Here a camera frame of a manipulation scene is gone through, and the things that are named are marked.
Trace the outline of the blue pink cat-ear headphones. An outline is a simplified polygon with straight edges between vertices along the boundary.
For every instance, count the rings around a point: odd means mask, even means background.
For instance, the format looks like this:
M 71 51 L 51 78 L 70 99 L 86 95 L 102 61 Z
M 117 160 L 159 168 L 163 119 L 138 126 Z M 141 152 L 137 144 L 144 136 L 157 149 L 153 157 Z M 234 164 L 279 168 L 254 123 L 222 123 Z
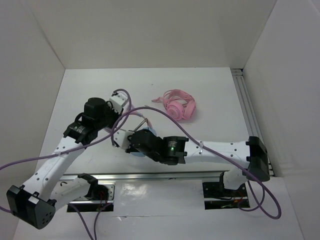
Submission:
M 148 120 L 147 117 L 145 117 L 141 112 L 139 111 L 133 111 L 130 113 L 130 115 L 137 116 L 143 119 L 143 121 L 134 129 L 134 131 L 138 130 L 149 130 L 151 131 L 155 136 L 157 135 L 156 130 L 153 128 L 152 123 Z M 135 157 L 145 157 L 144 153 L 138 152 L 138 151 L 132 151 L 130 152 L 131 155 Z

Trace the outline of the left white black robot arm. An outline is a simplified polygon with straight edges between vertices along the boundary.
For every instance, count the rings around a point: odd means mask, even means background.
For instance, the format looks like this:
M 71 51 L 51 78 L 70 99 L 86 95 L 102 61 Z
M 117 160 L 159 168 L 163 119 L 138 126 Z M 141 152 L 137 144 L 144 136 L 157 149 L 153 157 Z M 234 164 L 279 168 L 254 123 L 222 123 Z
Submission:
M 69 183 L 59 180 L 74 160 L 97 138 L 98 132 L 111 128 L 128 102 L 126 96 L 108 101 L 92 97 L 84 104 L 60 140 L 52 156 L 21 186 L 12 185 L 6 193 L 10 212 L 38 230 L 46 227 L 57 210 L 78 198 L 108 199 L 109 190 L 92 175 L 81 173 Z

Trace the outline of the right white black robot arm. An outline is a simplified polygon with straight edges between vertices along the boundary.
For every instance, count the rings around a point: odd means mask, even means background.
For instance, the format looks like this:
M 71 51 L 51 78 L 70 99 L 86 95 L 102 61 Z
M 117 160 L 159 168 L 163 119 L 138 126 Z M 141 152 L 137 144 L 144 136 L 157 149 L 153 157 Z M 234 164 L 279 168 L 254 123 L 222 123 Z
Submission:
M 127 137 L 126 153 L 139 153 L 168 166 L 193 163 L 230 164 L 231 170 L 221 173 L 218 190 L 230 196 L 246 181 L 270 180 L 268 151 L 257 136 L 247 141 L 192 141 L 185 136 L 159 137 L 142 129 Z

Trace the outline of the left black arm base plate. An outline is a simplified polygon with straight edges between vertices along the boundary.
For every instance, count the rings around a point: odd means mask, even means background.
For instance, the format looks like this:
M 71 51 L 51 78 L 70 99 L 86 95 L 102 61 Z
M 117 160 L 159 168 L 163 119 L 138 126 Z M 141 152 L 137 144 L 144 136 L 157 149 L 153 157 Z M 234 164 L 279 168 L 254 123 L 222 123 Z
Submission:
M 80 202 L 80 201 L 109 202 L 114 200 L 114 195 L 115 195 L 114 182 L 99 181 L 97 190 L 94 191 L 94 196 L 92 197 L 81 196 L 76 198 L 74 202 Z

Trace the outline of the front aluminium rail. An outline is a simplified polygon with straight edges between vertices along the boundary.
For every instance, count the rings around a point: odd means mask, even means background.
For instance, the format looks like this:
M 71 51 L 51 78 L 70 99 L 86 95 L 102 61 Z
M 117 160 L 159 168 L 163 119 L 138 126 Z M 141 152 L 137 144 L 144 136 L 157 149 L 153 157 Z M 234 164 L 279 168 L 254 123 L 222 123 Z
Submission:
M 203 180 L 218 182 L 221 171 L 91 174 L 99 181 Z

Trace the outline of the aluminium rail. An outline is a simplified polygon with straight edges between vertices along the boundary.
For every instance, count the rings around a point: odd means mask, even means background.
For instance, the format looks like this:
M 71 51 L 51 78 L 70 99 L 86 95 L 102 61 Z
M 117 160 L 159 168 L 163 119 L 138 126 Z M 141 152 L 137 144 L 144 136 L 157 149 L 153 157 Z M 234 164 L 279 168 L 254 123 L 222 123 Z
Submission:
M 249 139 L 245 142 L 246 146 L 249 147 L 249 156 L 247 157 L 249 162 L 248 171 L 256 175 L 260 181 L 265 182 L 274 177 L 275 173 L 269 160 L 268 150 L 264 145 L 258 120 L 245 84 L 243 71 L 241 69 L 232 69 L 231 75 L 249 134 Z
M 91 174 L 99 181 L 203 180 L 218 182 L 221 171 Z

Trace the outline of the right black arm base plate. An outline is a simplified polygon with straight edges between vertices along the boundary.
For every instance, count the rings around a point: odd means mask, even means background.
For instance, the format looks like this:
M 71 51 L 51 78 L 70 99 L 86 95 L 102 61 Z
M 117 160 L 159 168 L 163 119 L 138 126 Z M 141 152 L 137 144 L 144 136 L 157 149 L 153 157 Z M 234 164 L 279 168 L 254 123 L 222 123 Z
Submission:
M 205 199 L 216 200 L 234 200 L 243 199 L 248 196 L 245 184 L 242 184 L 238 189 L 225 189 L 219 182 L 203 182 L 203 196 Z

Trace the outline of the right side aluminium rail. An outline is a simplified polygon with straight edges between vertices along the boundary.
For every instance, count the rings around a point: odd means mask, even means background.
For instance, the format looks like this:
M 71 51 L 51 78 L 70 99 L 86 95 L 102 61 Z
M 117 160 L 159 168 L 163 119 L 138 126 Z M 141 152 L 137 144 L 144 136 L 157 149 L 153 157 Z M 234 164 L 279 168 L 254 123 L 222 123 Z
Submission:
M 249 147 L 249 156 L 247 157 L 249 162 L 248 171 L 256 175 L 260 181 L 265 182 L 274 177 L 275 173 L 269 160 L 268 150 L 264 145 L 258 120 L 245 84 L 243 71 L 241 69 L 232 69 L 231 75 L 249 134 L 249 139 L 245 142 L 246 146 Z

